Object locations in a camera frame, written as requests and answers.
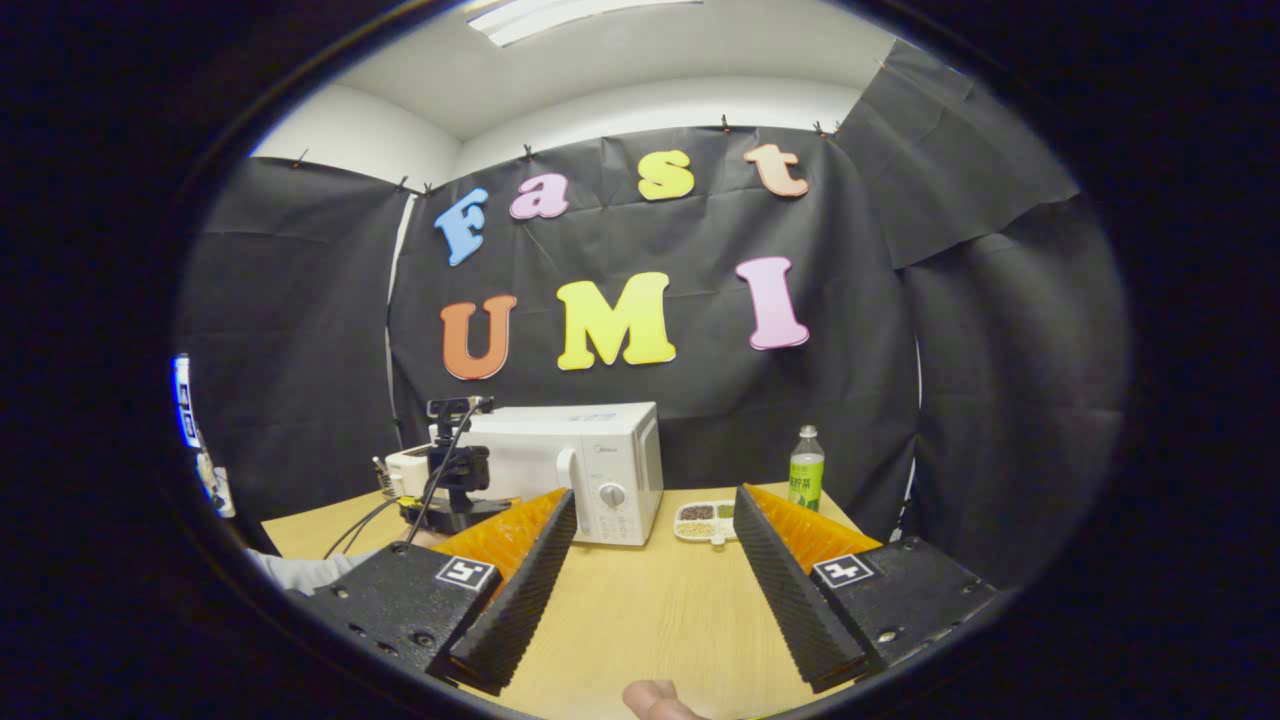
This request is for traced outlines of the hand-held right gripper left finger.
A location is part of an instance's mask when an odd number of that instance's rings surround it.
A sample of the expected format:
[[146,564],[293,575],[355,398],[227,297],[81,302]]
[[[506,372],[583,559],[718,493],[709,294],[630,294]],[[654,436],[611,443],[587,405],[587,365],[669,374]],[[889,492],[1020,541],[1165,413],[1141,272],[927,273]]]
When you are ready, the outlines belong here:
[[389,544],[303,603],[384,664],[499,694],[576,534],[575,500],[558,488],[431,548]]

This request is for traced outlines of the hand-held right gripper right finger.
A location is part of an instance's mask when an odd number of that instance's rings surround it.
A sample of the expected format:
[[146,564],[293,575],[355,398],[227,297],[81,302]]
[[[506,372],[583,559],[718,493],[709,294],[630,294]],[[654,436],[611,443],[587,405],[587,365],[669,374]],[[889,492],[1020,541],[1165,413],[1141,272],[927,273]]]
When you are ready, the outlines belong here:
[[801,679],[822,692],[932,651],[997,588],[919,537],[887,544],[740,486],[733,530]]

